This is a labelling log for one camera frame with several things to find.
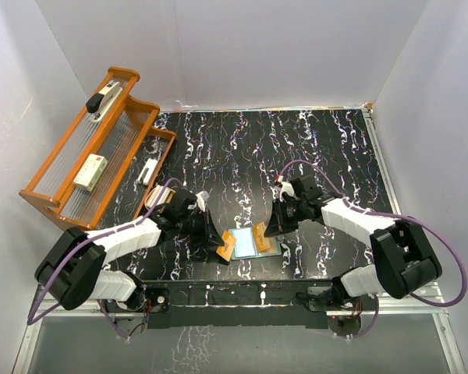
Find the orange credit card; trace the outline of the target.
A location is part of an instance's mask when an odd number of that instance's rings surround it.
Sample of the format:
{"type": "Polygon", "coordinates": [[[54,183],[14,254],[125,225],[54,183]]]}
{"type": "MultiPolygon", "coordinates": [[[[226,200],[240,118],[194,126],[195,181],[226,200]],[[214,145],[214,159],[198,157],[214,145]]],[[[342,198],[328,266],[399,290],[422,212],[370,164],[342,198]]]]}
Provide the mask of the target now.
{"type": "Polygon", "coordinates": [[[236,247],[237,239],[229,231],[224,231],[222,234],[222,240],[224,245],[217,248],[216,254],[224,261],[230,262],[236,247]]]}
{"type": "Polygon", "coordinates": [[[271,248],[270,240],[264,235],[264,232],[264,222],[260,222],[253,226],[253,239],[255,242],[256,249],[259,253],[266,253],[271,248]]]}

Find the mint green card holder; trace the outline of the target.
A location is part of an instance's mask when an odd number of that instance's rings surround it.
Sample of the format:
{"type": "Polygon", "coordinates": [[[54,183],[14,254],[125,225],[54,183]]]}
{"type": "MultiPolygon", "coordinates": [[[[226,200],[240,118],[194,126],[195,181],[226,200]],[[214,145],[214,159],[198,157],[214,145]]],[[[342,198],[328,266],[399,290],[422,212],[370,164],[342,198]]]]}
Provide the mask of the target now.
{"type": "Polygon", "coordinates": [[[236,244],[231,256],[232,260],[256,259],[282,254],[281,242],[277,238],[269,238],[270,247],[264,251],[259,250],[256,244],[253,228],[237,228],[229,230],[236,239],[236,244]]]}

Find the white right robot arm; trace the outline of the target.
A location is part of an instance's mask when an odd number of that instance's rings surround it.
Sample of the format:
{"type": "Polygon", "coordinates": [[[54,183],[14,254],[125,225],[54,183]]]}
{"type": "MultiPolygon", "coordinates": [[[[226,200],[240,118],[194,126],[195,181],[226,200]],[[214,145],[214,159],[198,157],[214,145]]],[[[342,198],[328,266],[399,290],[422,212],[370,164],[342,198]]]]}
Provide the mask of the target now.
{"type": "Polygon", "coordinates": [[[290,182],[277,177],[278,197],[272,202],[265,228],[267,238],[296,231],[303,221],[317,222],[355,238],[371,249],[371,265],[352,268],[334,277],[318,299],[350,309],[361,296],[381,295],[401,299],[435,281],[442,267],[419,224],[378,216],[337,192],[326,192],[310,176],[290,182]]]}

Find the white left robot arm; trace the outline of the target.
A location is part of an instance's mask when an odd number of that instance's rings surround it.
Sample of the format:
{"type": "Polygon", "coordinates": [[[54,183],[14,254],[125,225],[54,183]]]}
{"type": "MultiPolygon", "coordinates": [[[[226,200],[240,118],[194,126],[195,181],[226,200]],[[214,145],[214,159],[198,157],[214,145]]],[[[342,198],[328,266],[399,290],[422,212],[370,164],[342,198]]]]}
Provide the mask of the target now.
{"type": "Polygon", "coordinates": [[[225,244],[207,208],[209,195],[180,189],[147,216],[98,231],[65,230],[34,273],[36,281],[66,310],[87,300],[114,300],[129,311],[140,309],[145,291],[136,277],[106,265],[141,249],[187,237],[210,250],[225,244]]]}

